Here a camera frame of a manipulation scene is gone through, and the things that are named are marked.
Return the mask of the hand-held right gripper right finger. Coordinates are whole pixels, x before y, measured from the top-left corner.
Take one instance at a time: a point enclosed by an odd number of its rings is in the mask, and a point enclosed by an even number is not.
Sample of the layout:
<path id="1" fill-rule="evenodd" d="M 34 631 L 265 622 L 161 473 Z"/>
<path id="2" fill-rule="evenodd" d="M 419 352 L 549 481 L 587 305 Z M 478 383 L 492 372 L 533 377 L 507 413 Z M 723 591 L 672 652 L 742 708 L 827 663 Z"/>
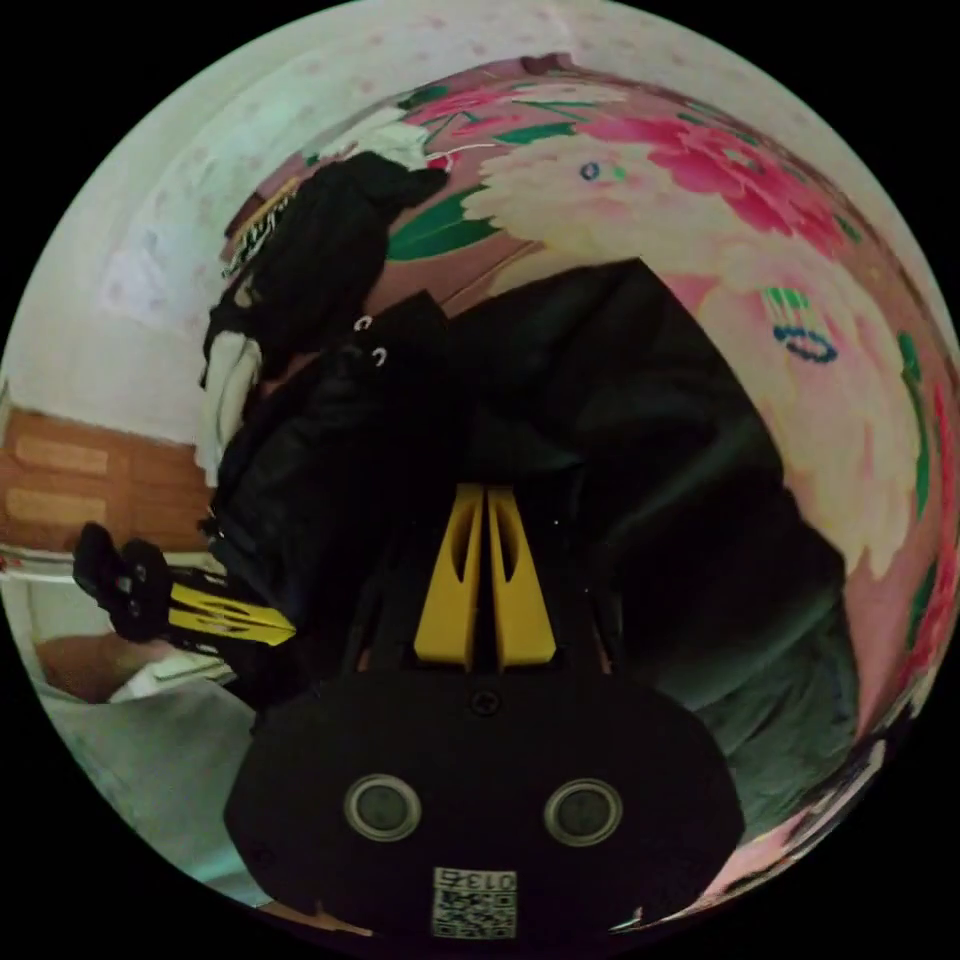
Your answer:
<path id="1" fill-rule="evenodd" d="M 542 667 L 557 644 L 533 552 L 513 492 L 488 491 L 493 624 L 498 668 Z"/>

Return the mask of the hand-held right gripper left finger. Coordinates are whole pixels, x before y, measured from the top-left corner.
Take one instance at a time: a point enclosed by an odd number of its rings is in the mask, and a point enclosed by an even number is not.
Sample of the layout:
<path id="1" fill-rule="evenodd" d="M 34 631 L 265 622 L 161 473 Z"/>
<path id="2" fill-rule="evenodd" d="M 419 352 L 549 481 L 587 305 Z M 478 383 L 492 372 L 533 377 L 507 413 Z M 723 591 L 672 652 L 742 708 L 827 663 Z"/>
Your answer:
<path id="1" fill-rule="evenodd" d="M 482 555 L 483 488 L 457 487 L 414 638 L 418 660 L 470 669 Z"/>

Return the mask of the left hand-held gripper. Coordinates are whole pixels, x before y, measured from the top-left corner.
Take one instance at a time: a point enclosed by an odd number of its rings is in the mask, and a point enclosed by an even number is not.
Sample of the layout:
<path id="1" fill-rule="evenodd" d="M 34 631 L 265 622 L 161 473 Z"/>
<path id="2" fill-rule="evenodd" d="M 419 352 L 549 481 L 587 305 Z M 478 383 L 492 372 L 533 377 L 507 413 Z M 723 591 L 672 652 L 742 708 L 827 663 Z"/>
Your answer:
<path id="1" fill-rule="evenodd" d="M 109 576 L 109 620 L 135 644 L 260 643 L 278 646 L 295 636 L 279 611 L 219 597 L 222 582 L 202 567 L 170 564 L 154 545 L 133 540 L 118 552 Z"/>

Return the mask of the person's left hand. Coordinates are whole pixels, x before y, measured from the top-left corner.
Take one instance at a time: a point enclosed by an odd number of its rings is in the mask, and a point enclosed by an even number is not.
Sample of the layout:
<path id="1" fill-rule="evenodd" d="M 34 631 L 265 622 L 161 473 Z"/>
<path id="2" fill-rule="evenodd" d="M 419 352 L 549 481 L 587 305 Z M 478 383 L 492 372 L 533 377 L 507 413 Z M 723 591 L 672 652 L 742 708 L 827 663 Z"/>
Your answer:
<path id="1" fill-rule="evenodd" d="M 36 647 L 45 680 L 87 703 L 105 703 L 153 662 L 154 650 L 115 633 L 57 637 Z"/>

